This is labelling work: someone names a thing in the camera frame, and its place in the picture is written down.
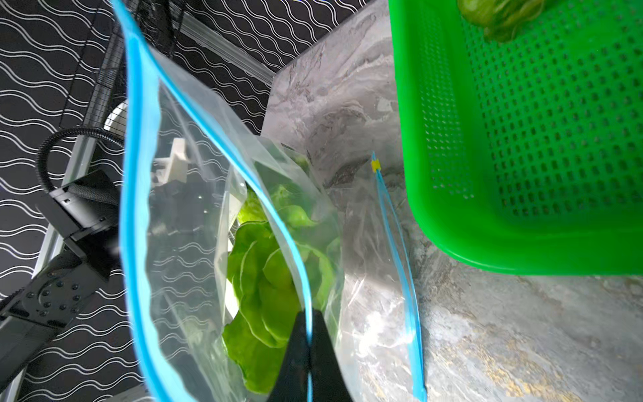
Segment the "yellow zip slider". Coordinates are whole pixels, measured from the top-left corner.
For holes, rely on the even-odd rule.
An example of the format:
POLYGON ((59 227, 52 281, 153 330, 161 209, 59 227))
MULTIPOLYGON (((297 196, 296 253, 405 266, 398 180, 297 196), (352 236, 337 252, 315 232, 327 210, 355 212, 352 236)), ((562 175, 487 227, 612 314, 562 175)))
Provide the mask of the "yellow zip slider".
POLYGON ((373 159, 371 161, 371 166, 374 173, 377 173, 381 170, 380 161, 378 159, 373 159))

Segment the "pale chinese cabbage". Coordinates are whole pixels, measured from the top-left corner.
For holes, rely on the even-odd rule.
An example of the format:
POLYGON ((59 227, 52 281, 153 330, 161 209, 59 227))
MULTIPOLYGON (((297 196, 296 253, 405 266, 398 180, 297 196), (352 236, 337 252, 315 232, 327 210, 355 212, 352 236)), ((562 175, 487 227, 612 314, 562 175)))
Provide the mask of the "pale chinese cabbage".
MULTIPOLYGON (((312 306, 323 313, 331 338, 336 338, 343 289, 338 212, 304 157, 295 157, 289 166, 293 174, 282 174, 260 162, 256 169, 300 252, 312 306)), ((291 252, 279 246, 252 189, 247 191, 237 220, 227 278, 239 311, 224 327, 223 342, 242 372, 246 389, 267 395, 276 383, 296 315, 303 310, 297 292, 301 283, 286 262, 291 252)))

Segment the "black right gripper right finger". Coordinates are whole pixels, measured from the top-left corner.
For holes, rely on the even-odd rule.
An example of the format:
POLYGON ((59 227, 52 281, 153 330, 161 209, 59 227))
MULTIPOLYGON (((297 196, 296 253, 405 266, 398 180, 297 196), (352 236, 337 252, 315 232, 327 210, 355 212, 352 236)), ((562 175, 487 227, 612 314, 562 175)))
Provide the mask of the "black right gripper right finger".
POLYGON ((333 342, 321 311, 312 314, 310 347, 311 401, 353 402, 344 382, 333 342))

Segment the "green chinese cabbage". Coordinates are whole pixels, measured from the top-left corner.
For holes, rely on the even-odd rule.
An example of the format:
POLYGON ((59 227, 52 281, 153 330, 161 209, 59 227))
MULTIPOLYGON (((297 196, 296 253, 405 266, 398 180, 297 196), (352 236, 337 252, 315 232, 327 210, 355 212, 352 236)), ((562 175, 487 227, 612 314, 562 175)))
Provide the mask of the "green chinese cabbage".
POLYGON ((516 38, 520 28, 537 18, 544 0, 457 0, 460 15, 482 29, 485 41, 506 43, 516 38))

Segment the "zip-top bag with two cabbages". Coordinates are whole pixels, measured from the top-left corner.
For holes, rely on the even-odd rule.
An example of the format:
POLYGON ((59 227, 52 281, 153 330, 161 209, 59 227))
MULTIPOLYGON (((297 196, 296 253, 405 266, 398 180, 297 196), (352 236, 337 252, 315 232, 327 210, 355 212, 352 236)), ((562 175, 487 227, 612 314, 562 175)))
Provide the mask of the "zip-top bag with two cabbages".
POLYGON ((297 292, 311 347, 316 309, 306 267, 256 169, 260 162, 293 174, 290 163, 304 156, 254 135, 221 96, 147 43, 124 3, 112 7, 127 65, 120 243, 147 388, 158 401, 267 401, 271 392, 246 389, 224 347, 224 327, 239 311, 228 257, 252 189, 279 246, 291 252, 286 262, 301 283, 297 292), (153 188, 152 162, 169 155, 175 138, 186 141, 188 181, 153 188))

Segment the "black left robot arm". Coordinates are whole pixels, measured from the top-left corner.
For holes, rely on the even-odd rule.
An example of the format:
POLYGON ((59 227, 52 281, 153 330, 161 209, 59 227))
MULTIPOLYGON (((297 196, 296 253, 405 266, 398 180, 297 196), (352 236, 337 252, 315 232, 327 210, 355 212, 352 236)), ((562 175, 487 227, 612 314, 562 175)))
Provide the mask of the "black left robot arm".
POLYGON ((6 390, 28 363, 81 313, 121 265, 120 192, 95 171, 55 187, 48 157, 67 137, 89 137, 119 147, 124 139, 99 128, 72 127, 47 138, 37 153, 36 176, 44 193, 38 208, 65 247, 27 284, 1 302, 1 388, 6 390))

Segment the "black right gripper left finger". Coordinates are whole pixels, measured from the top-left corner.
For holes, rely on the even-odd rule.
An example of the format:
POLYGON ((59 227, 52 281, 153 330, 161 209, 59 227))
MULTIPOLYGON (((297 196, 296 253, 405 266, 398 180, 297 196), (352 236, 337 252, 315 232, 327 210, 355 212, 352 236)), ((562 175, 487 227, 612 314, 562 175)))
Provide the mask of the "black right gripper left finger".
POLYGON ((310 344, 306 331, 306 314, 299 312, 286 346, 275 386, 268 402, 306 402, 311 400, 310 344))

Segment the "zip-top bag blue seal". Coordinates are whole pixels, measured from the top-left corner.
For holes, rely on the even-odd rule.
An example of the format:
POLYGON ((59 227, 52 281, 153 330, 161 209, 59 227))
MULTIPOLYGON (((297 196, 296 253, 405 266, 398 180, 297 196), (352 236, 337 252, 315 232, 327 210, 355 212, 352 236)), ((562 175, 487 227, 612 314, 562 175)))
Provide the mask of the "zip-top bag blue seal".
POLYGON ((371 154, 344 191, 342 305, 335 352, 355 401, 426 401, 420 310, 408 248, 371 154))

